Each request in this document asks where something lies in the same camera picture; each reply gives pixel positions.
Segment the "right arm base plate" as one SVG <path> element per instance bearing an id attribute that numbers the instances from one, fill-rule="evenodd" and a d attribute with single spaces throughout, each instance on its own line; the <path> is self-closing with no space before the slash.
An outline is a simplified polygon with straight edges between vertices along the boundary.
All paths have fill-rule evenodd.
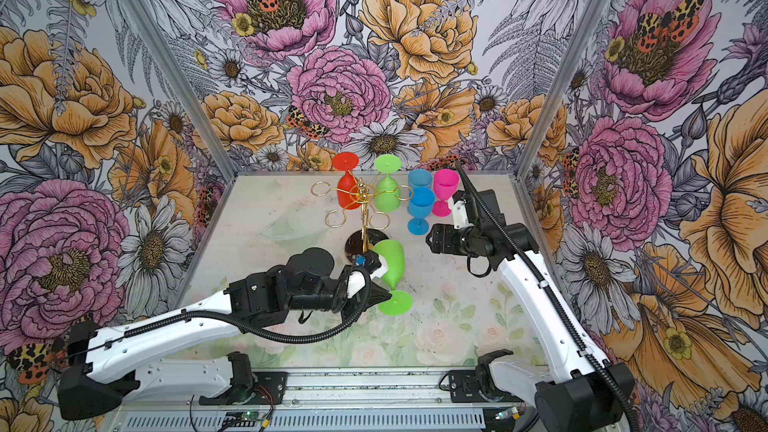
<path id="1" fill-rule="evenodd" d="M 475 370 L 450 370 L 440 382 L 452 403 L 513 403 L 522 399 L 508 392 L 497 390 L 488 380 L 482 379 Z"/>

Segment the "pink wine glass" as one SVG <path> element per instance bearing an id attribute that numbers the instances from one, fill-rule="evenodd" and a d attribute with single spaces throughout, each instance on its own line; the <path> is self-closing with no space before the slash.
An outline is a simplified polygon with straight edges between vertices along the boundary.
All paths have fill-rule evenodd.
<path id="1" fill-rule="evenodd" d="M 458 189 L 459 174 L 453 169 L 442 169 L 433 176 L 433 193 L 436 202 L 432 213 L 437 217 L 447 217 L 451 214 L 449 200 Z"/>

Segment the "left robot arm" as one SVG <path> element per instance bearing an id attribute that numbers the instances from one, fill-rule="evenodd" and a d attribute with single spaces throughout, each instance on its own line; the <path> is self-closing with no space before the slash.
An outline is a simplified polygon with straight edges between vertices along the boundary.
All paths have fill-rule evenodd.
<path id="1" fill-rule="evenodd" d="M 265 272 L 252 273 L 192 305 L 143 321 L 102 327 L 85 320 L 71 327 L 66 365 L 59 379 L 60 413 L 67 421 L 106 414 L 123 400 L 148 389 L 139 370 L 156 359 L 201 343 L 254 335 L 267 341 L 306 345 L 328 340 L 350 328 L 369 308 L 389 300 L 376 279 L 393 261 L 368 251 L 331 278 L 333 256 L 318 247 L 291 256 Z M 312 312 L 340 316 L 338 325 L 312 334 L 274 331 L 292 311 L 301 319 Z"/>

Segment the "green wine glass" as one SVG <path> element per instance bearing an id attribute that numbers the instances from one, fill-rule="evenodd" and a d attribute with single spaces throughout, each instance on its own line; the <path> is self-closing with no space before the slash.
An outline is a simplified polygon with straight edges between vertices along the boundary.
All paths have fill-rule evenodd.
<path id="1" fill-rule="evenodd" d="M 401 159 L 393 154 L 381 155 L 374 161 L 376 171 L 382 175 L 374 193 L 374 205 L 379 212 L 391 213 L 400 206 L 399 184 L 392 174 L 398 172 L 401 166 Z"/>
<path id="2" fill-rule="evenodd" d="M 412 296 L 405 290 L 398 290 L 398 284 L 405 275 L 405 251 L 403 245 L 392 239 L 378 242 L 373 251 L 376 252 L 381 263 L 387 263 L 387 271 L 381 276 L 381 280 L 390 288 L 391 298 L 378 305 L 380 312 L 387 316 L 400 316 L 409 312 L 413 306 Z"/>

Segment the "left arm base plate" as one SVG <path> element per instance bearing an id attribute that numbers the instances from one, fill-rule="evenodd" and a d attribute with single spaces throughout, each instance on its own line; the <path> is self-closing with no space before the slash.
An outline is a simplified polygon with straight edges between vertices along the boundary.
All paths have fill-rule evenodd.
<path id="1" fill-rule="evenodd" d="M 240 383 L 231 385 L 218 396 L 200 397 L 203 406 L 281 405 L 287 389 L 287 372 L 252 372 Z"/>

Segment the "blue wine glass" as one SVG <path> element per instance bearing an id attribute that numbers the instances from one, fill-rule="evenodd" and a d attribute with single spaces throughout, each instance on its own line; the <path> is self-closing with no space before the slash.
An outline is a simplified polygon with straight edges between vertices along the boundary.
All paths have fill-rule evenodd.
<path id="1" fill-rule="evenodd" d="M 408 186 L 411 189 L 425 188 L 431 189 L 433 182 L 433 175 L 426 169 L 414 169 L 408 173 Z"/>
<path id="2" fill-rule="evenodd" d="M 407 224 L 408 231 L 417 236 L 425 235 L 429 230 L 427 217 L 432 213 L 435 202 L 433 191 L 427 187 L 413 189 L 412 197 L 408 204 L 408 213 L 411 219 Z"/>

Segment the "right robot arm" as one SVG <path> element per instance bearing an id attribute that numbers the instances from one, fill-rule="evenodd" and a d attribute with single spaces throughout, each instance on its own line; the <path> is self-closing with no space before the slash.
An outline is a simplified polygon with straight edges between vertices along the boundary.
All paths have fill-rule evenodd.
<path id="1" fill-rule="evenodd" d="M 518 297 L 548 367 L 494 351 L 478 363 L 482 391 L 532 406 L 548 431 L 639 430 L 634 376 L 612 363 L 579 323 L 526 225 L 506 223 L 494 192 L 478 190 L 461 165 L 451 172 L 462 183 L 452 196 L 452 222 L 433 225 L 426 242 L 435 254 L 488 260 L 486 272 Z"/>

